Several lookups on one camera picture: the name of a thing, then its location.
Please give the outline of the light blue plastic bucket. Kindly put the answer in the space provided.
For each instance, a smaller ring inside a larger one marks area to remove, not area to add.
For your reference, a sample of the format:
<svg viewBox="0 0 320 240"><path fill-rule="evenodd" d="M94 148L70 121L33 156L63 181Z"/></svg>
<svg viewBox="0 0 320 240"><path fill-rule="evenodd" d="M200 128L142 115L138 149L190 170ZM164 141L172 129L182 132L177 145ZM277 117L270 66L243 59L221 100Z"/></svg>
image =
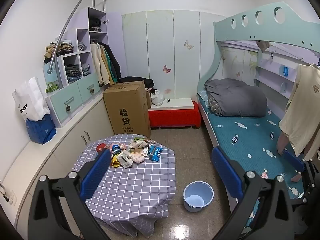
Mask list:
<svg viewBox="0 0 320 240"><path fill-rule="evenodd" d="M199 212L214 199L214 190L205 181L193 181L183 191L184 207L188 212Z"/></svg>

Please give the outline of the purple checkered tablecloth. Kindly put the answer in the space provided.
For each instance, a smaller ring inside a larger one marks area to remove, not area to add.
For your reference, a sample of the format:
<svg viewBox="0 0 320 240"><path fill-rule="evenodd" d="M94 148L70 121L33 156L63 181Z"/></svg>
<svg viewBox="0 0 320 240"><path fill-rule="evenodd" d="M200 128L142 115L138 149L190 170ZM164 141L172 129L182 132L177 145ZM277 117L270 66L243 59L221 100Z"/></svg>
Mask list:
<svg viewBox="0 0 320 240"><path fill-rule="evenodd" d="M162 148L159 161L145 159L129 168L109 167L86 205L100 226L116 233L151 237L155 222L169 216L176 192L175 153Z"/></svg>

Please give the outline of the teal bunk bed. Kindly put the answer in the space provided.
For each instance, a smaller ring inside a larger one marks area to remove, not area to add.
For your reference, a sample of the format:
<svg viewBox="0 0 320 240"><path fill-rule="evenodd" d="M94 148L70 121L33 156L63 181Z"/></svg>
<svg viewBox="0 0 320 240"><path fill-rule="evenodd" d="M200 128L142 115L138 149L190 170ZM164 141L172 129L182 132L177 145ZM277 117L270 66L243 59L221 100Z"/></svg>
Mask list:
<svg viewBox="0 0 320 240"><path fill-rule="evenodd" d="M301 19L286 3L272 3L222 19L200 13L200 51L211 57L200 77L234 78L263 90L267 112L284 116L300 63L319 58L319 24Z"/></svg>

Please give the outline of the grey folded duvet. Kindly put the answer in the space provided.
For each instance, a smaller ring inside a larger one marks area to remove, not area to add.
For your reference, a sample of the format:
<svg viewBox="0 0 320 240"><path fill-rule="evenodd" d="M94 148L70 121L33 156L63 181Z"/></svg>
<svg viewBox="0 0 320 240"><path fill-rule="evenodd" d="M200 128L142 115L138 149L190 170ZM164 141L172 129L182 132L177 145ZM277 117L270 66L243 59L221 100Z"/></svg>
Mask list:
<svg viewBox="0 0 320 240"><path fill-rule="evenodd" d="M211 112L218 116L264 117L267 99L257 86L236 79L213 79L204 88Z"/></svg>

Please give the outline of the beige hanging shirt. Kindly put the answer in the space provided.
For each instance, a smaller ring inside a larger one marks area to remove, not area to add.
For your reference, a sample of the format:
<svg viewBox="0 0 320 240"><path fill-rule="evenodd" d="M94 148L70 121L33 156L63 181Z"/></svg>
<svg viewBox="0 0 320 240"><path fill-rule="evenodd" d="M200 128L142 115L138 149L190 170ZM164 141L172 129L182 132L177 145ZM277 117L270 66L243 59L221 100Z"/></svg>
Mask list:
<svg viewBox="0 0 320 240"><path fill-rule="evenodd" d="M300 64L285 115L279 122L281 134L277 151L282 154L287 144L295 156L303 154L308 161L319 149L319 67Z"/></svg>

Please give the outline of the blue snack wrapper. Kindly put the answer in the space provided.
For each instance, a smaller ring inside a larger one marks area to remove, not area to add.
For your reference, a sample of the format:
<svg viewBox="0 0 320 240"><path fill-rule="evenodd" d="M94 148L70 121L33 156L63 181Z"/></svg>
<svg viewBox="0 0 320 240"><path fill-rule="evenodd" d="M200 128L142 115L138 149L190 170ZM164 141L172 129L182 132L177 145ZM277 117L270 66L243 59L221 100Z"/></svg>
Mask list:
<svg viewBox="0 0 320 240"><path fill-rule="evenodd" d="M151 161L159 162L162 151L163 151L163 148L155 146L155 145L150 145L149 146L149 159Z"/></svg>

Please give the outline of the hanging jackets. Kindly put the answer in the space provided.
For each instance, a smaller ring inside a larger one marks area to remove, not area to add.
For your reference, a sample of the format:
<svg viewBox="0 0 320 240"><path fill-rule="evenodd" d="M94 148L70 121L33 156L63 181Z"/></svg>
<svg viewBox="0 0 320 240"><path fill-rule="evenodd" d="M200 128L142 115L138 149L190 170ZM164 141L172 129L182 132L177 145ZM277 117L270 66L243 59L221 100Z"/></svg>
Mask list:
<svg viewBox="0 0 320 240"><path fill-rule="evenodd" d="M112 62L112 53L107 51L106 44L91 43L91 52L98 83L102 85L114 85L118 82L120 74L117 74L115 63Z"/></svg>

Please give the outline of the red low bench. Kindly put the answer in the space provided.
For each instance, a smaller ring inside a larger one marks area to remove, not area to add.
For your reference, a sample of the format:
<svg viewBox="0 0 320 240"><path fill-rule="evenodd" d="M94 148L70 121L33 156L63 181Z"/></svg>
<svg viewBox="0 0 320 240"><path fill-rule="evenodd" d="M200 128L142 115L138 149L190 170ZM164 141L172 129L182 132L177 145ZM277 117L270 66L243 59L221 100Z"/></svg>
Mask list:
<svg viewBox="0 0 320 240"><path fill-rule="evenodd" d="M192 108L149 110L149 120L151 128L200 128L202 118L197 103L192 101Z"/></svg>

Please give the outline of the green leaf packaging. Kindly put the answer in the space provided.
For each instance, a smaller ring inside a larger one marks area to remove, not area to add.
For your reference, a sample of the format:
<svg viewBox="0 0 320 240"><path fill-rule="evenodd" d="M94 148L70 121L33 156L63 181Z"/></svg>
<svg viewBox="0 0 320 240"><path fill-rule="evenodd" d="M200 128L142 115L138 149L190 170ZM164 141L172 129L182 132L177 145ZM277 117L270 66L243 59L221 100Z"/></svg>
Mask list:
<svg viewBox="0 0 320 240"><path fill-rule="evenodd" d="M145 137L134 137L133 139L134 142L137 142L137 141L144 141L144 142L149 142L150 139L149 138L145 138Z"/></svg>

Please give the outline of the yellow paper bag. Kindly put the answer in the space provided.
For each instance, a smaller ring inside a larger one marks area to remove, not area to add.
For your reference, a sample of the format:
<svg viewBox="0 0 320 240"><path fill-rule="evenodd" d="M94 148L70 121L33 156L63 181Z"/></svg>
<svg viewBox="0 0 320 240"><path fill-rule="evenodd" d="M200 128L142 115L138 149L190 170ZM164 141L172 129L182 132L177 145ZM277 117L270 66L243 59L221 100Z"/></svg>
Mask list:
<svg viewBox="0 0 320 240"><path fill-rule="evenodd" d="M119 155L119 153L114 153L112 154L112 157L111 157L111 167L113 168L118 168L121 166L120 162L118 161L117 159L117 156Z"/></svg>

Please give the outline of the white orange plastic bag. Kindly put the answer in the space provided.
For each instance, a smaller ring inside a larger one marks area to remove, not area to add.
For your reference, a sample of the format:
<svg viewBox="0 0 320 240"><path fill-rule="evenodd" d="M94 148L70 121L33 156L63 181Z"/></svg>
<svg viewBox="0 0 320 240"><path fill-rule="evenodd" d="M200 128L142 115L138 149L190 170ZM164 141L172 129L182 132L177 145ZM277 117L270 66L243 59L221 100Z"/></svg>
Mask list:
<svg viewBox="0 0 320 240"><path fill-rule="evenodd" d="M145 160L144 155L140 153L129 152L127 155L134 163L137 163L137 164L140 164Z"/></svg>

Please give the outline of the red paper cup bag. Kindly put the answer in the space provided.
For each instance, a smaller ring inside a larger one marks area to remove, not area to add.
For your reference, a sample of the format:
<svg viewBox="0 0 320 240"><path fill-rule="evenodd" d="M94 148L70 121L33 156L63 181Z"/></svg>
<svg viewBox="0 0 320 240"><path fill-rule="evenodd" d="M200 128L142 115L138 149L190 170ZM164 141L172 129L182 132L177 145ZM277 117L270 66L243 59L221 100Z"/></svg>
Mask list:
<svg viewBox="0 0 320 240"><path fill-rule="evenodd" d="M96 147L97 153L101 154L104 152L104 150L107 150L108 146L105 143L101 143Z"/></svg>

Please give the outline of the blue gift bag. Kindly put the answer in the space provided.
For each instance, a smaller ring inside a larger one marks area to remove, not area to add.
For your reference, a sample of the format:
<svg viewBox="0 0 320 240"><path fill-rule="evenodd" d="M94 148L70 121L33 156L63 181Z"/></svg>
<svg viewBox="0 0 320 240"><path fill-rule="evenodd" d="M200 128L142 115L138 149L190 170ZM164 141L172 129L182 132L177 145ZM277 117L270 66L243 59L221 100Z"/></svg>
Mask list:
<svg viewBox="0 0 320 240"><path fill-rule="evenodd" d="M31 141L38 144L45 144L56 135L56 126L50 114L46 114L42 120L25 122L27 132Z"/></svg>

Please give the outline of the large cardboard box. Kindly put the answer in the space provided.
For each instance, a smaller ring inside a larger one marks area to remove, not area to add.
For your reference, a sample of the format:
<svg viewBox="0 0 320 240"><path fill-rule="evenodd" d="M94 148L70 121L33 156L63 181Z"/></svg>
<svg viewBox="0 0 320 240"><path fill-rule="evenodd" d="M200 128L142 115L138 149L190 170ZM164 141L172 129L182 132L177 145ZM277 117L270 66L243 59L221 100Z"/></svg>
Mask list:
<svg viewBox="0 0 320 240"><path fill-rule="evenodd" d="M115 134L151 134L143 81L112 85L103 92L104 103Z"/></svg>

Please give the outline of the white paper shopping bag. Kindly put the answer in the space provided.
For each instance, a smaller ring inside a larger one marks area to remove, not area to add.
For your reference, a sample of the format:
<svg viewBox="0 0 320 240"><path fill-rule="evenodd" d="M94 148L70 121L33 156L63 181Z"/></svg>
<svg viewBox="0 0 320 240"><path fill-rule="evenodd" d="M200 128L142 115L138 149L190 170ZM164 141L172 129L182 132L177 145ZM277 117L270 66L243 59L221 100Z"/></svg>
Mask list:
<svg viewBox="0 0 320 240"><path fill-rule="evenodd" d="M49 107L40 90L37 78L34 76L24 81L12 93L16 108L24 121L40 121L50 113Z"/></svg>

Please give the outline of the white low cabinet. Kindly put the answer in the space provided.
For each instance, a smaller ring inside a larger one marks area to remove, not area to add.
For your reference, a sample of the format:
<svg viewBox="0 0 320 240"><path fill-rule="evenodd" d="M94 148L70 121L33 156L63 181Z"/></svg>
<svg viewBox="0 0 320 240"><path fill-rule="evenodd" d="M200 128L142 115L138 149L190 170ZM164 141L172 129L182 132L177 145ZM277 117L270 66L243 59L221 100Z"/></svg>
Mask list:
<svg viewBox="0 0 320 240"><path fill-rule="evenodd" d="M99 94L58 128L48 143L29 142L25 146L2 181L16 202L1 199L5 214L23 239L28 238L29 210L39 176L65 177L87 145L113 134L103 95Z"/></svg>

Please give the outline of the white plastic bag on bench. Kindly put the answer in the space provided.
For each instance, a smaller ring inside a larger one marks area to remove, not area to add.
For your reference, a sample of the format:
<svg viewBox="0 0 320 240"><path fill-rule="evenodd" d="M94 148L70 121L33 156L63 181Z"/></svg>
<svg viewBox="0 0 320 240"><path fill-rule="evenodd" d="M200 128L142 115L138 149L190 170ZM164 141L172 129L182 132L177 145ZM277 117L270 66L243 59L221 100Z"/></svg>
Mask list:
<svg viewBox="0 0 320 240"><path fill-rule="evenodd" d="M164 95L157 89L151 93L151 102L155 106L161 106L164 102L164 99Z"/></svg>

